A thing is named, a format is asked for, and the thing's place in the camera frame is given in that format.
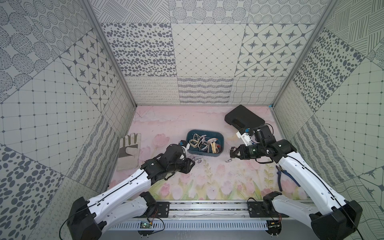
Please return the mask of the beige square face watch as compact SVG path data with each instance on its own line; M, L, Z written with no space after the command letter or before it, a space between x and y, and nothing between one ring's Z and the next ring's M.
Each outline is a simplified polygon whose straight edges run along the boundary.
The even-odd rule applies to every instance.
M212 153L213 153L213 154L216 154L217 151L218 151L218 148L217 148L217 145L216 145L215 142L212 142L212 143L211 143L211 148L212 148Z

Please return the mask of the orange white watch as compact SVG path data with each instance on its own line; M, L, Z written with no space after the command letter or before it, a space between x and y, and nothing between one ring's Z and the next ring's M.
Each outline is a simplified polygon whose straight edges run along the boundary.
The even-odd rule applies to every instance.
M214 142L216 142L216 141L218 141L217 138L211 138L211 139L208 140L208 143L214 143Z

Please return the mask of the pink white watch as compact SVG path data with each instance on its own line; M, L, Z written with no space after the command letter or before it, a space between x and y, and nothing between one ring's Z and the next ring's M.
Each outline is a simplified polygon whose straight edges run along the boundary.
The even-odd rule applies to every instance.
M202 143L206 143L207 142L207 136L206 135L202 135L201 136L201 142Z

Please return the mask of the beige watch pair front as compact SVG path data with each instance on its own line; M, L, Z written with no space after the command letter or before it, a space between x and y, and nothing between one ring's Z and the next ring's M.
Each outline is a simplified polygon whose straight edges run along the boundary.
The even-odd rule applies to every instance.
M191 147L197 148L199 143L200 143L200 141L201 141L201 136L197 135L197 134L194 134L193 138L191 140L189 140L189 144L190 144Z

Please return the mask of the patterned white black watch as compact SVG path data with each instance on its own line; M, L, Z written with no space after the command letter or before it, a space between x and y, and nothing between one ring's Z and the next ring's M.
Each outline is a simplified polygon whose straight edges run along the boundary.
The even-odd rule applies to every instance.
M199 148L199 150L200 151L206 151L207 150L207 148L208 148L208 143L207 142L205 142L205 141L201 141L201 142L199 142L199 144L198 144L198 148Z

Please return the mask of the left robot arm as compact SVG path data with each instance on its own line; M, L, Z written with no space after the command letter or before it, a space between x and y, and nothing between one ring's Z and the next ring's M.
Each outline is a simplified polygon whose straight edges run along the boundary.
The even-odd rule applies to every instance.
M98 240L111 227L128 219L155 215L157 202L149 192L152 185L168 180L175 173L188 174L195 162L187 157L187 141L171 144L165 153L145 161L123 182L86 200L80 197L72 204L68 227L73 240Z

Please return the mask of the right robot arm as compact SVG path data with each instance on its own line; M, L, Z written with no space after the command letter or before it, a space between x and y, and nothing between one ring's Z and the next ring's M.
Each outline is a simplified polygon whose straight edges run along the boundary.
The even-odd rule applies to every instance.
M263 197L262 208L268 216L276 213L294 218L311 228L320 240L343 240L359 231L362 207L333 190L289 141L277 141L268 125L241 130L237 132L237 137L243 144L230 149L231 158L270 158L272 163L285 170L304 189L314 203L314 207L311 207L273 191Z

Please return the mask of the teal storage box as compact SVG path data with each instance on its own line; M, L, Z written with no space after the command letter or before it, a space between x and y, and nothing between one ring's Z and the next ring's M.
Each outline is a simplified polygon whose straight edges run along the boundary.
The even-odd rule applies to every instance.
M187 137L186 137L186 140L187 142L189 142L189 140L191 140L193 138L193 135L194 134L197 134L197 135L206 135L207 136L207 143L208 143L208 140L211 139L211 138L217 138L218 141L216 141L215 143L216 144L219 144L222 146L223 150L224 150L224 136L219 133L219 132L213 132L213 131L207 131L207 130L191 130L187 133ZM218 157L222 152L217 151L216 154L213 154L212 153L212 148L211 148L211 143L208 143L208 148L206 151L200 151L199 148L193 148L190 146L190 149L188 150L189 153L191 154L194 154L194 155L202 155L202 156L209 156L209 157Z

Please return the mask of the purple white watch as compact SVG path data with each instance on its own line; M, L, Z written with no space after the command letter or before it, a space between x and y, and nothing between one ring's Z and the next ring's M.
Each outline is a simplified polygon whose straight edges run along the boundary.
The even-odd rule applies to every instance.
M202 156L194 156L193 161L197 164L200 164L203 161L203 157Z

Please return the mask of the black plastic case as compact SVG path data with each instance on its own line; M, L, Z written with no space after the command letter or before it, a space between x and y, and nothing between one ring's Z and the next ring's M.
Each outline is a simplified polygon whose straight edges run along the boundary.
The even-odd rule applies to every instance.
M266 123L265 120L254 114L243 105L237 106L226 114L225 122L235 127L241 134L243 134L246 129L252 130Z

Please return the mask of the grey work glove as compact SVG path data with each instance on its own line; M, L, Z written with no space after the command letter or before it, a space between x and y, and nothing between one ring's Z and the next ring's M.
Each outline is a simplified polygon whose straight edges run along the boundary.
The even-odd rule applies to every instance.
M121 172L137 168L140 148L141 134L132 133L121 138L116 170Z

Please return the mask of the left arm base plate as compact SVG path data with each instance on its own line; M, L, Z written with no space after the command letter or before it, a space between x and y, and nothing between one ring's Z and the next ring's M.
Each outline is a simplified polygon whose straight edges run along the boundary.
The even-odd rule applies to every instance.
M148 207L143 215L135 218L168 218L170 205L170 202L157 202L156 205Z

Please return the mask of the aluminium mounting rail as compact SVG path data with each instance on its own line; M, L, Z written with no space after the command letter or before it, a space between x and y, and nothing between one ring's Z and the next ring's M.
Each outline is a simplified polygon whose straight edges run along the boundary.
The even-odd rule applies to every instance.
M86 203L82 207L82 214L90 216L96 223L106 222L111 224L112 221L125 221L145 213L148 207L156 205L155 200L146 200L138 197L132 201L125 201L114 207L111 203L102 201L94 203ZM217 216L219 218L250 218L247 201L246 202L170 202L170 211L168 218L209 218ZM304 223L310 223L310 215L323 216L333 212L334 206L316 206L315 204L307 205L306 203L289 200L283 196L278 196L272 200L273 207L281 214L288 215ZM266 218L278 221L278 218Z

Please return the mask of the blue handled pliers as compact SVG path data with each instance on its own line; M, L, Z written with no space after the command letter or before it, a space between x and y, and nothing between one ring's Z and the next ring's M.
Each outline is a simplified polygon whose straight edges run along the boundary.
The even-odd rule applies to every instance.
M278 175L278 187L280 192L287 192L292 194L300 184L281 166L276 165Z

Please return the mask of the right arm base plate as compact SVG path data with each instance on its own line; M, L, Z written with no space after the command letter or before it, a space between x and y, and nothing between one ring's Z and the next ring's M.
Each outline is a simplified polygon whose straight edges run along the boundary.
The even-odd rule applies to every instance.
M272 204L272 200L281 195L282 193L274 191L265 195L262 201L256 201L254 198L249 198L247 200L247 208L250 218L288 218L288 215L277 212Z

